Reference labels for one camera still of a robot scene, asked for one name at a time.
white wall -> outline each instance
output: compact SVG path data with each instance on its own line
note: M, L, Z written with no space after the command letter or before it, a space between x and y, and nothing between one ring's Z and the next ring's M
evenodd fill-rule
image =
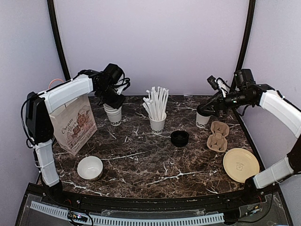
M257 1L244 68L256 82L267 83L301 107L301 1ZM272 114L248 108L244 121L265 167L283 158L293 147L293 134ZM301 177L281 185L294 225L301 222Z
M63 78L46 0L0 1L0 225L15 224L37 170L25 145L20 108L31 91Z
M171 94L213 94L210 75L231 82L248 0L55 1L72 76L118 64L127 95L152 86Z

stack of paper cups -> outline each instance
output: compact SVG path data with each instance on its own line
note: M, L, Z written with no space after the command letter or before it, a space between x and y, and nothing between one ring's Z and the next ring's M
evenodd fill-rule
M107 104L103 105L104 111L107 113L109 121L112 126L119 126L121 124L121 108L115 109Z
M207 123L210 119L210 114L201 111L201 108L203 106L204 105L199 105L198 106L198 108L197 108L197 119L196 119L197 127L202 128L202 129L206 127L206 125L207 125Z
M161 134L163 132L165 119L166 119L166 113L164 113L163 120L160 121L156 121L150 118L150 127L153 134Z

paper bag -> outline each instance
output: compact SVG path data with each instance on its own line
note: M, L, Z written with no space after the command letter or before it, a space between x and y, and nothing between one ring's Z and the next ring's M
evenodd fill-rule
M73 155L76 155L97 131L87 95L59 107L49 116L59 145Z

marble table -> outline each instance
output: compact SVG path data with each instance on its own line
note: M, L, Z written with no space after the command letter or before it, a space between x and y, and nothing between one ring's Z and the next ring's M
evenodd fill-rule
M53 146L55 164L65 191L123 198L180 198L220 194L243 189L223 169L225 153L209 150L206 141L211 122L219 120L230 127L228 150L241 147L252 151L232 111L219 119L211 117L205 129L195 125L196 108L208 97L171 96L165 129L151 133L150 122L142 107L142 97L127 97L122 106L122 124L110 125L99 99L90 97L98 131L76 156ZM175 147L170 134L175 130L189 133L185 147ZM77 174L77 165L86 156L103 161L102 177L85 181Z

yellow plate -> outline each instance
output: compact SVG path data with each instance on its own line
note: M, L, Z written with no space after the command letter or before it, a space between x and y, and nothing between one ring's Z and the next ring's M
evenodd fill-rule
M244 183L246 179L259 173L256 157L242 148L229 150L224 156L223 165L229 177L239 183Z

